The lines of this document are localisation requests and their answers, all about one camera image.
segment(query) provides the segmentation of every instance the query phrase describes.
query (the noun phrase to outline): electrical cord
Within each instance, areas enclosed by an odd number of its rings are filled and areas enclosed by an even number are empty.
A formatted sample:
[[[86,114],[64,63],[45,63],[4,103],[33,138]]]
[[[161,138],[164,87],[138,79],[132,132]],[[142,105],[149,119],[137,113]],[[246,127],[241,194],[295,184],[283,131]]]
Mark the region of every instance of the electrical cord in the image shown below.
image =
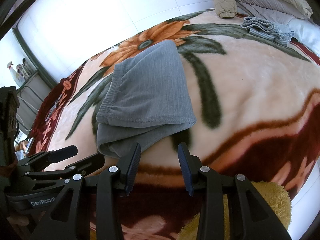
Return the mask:
[[[23,119],[21,118],[21,116],[18,115],[18,113],[17,113],[17,116],[21,119],[22,125],[24,126],[24,122],[23,122]]]
[[[32,104],[28,103],[26,100],[24,100],[23,98],[19,97],[22,101],[24,101],[26,104],[28,104],[29,106],[31,106],[33,109],[35,109],[36,111],[39,111],[39,109],[36,109]]]
[[[17,130],[16,130],[16,134],[14,135],[14,139],[16,139],[19,134],[19,122],[18,120],[16,120],[16,122],[17,122]]]

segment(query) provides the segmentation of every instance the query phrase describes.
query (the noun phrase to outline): white tiled wall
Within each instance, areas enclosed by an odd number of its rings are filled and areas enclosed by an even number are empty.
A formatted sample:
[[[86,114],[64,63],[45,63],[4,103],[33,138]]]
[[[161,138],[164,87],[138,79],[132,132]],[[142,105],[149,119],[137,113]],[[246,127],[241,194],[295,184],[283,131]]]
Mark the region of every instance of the white tiled wall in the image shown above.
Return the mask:
[[[292,240],[299,240],[320,210],[320,171],[315,164],[307,181],[291,201],[292,217],[288,231]]]
[[[87,58],[138,32],[212,7],[212,0],[37,0],[18,28],[59,82]]]
[[[0,87],[16,86],[18,88],[9,69],[7,69],[7,64],[12,61],[13,68],[17,71],[16,66],[22,63],[24,57],[22,48],[15,39],[12,30],[9,30],[0,40]]]

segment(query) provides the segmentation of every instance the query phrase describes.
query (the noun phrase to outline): floral blanket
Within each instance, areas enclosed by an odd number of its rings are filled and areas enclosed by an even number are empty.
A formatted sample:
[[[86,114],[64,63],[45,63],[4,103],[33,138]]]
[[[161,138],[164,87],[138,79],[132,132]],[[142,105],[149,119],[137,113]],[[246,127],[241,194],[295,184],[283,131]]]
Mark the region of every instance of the floral blanket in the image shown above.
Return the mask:
[[[163,40],[176,43],[197,122],[142,153],[133,192],[119,199],[126,240],[176,239],[199,212],[201,200],[184,189],[180,142],[219,173],[277,182],[291,198],[319,156],[319,58],[294,41],[284,47],[255,37],[240,27],[241,15],[221,19],[213,10],[170,19],[91,57],[53,89],[52,100],[63,95],[59,107],[32,131],[34,152],[78,147],[77,156],[47,170],[96,153],[96,114],[115,64]],[[106,157],[104,168],[116,162]]]

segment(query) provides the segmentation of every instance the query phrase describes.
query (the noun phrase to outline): folded clothing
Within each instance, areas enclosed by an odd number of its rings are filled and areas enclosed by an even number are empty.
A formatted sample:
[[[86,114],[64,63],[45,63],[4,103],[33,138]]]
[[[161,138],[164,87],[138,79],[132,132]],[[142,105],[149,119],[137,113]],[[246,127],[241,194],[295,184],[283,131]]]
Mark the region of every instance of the folded clothing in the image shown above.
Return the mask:
[[[236,1],[254,5],[254,6],[259,6],[261,8],[279,11],[300,19],[307,18],[301,12],[299,12],[297,8],[295,8],[291,3],[288,3],[284,0],[236,0]]]
[[[273,37],[274,42],[284,46],[287,46],[294,36],[294,31],[291,31],[288,26],[283,24],[277,24],[256,17],[245,17],[243,20],[244,22],[241,24],[242,28],[246,30],[250,30],[251,28],[257,29],[257,31],[251,30],[253,35],[265,38],[265,34],[268,34],[268,37]]]
[[[262,8],[256,5],[236,2],[238,13],[252,17],[262,18],[271,22],[284,24],[294,32],[294,37],[308,49],[320,57],[320,26],[315,24],[312,19],[297,19],[290,14],[279,12],[276,10]],[[258,30],[251,28],[249,32],[253,35],[273,40],[274,37],[266,36]]]
[[[173,41],[162,41],[115,65],[97,121],[98,150],[111,157],[125,155],[135,142],[144,151],[196,123]]]

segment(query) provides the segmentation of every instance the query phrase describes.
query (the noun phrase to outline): orange flower print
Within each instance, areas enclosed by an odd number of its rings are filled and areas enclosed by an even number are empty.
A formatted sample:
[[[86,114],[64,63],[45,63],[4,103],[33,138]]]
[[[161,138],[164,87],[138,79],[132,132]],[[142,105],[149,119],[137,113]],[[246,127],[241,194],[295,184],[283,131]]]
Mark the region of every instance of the orange flower print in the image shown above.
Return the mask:
[[[165,221],[161,216],[149,216],[138,221],[132,228],[122,225],[124,239],[126,240],[170,240],[167,237],[157,235],[165,227]]]
[[[43,142],[41,142],[41,141],[38,141],[38,142],[37,142],[37,145],[36,145],[36,153],[39,153],[39,152],[42,151],[42,148],[44,147],[45,143],[47,142],[47,139],[48,139],[48,138],[44,139]]]
[[[291,163],[286,162],[283,167],[278,171],[278,173],[273,177],[271,182],[275,182],[282,186],[282,183],[287,179],[291,170]]]
[[[305,156],[302,160],[300,169],[298,170],[297,175],[290,180],[287,185],[285,185],[285,190],[290,190],[293,187],[297,186],[297,192],[299,192],[299,190],[302,188],[305,180],[306,180],[306,176],[309,174],[309,172],[311,171],[311,168],[313,166],[313,164],[315,163],[315,161],[312,161],[311,163],[309,163],[308,166],[307,165],[307,157]]]
[[[119,48],[111,52],[101,63],[101,67],[111,66],[104,74],[104,76],[110,74],[114,70],[114,66],[123,60],[134,57],[146,48],[157,44],[164,40],[172,40],[177,46],[184,43],[181,38],[190,36],[193,31],[183,31],[181,28],[187,21],[175,21],[175,22],[162,22],[152,28],[138,33],[137,35],[123,41]]]
[[[95,60],[95,59],[97,59],[97,58],[100,57],[103,53],[105,53],[107,50],[108,50],[108,49],[105,49],[104,51],[101,51],[101,52],[97,53],[96,55],[92,56],[92,57],[90,58],[90,60]]]

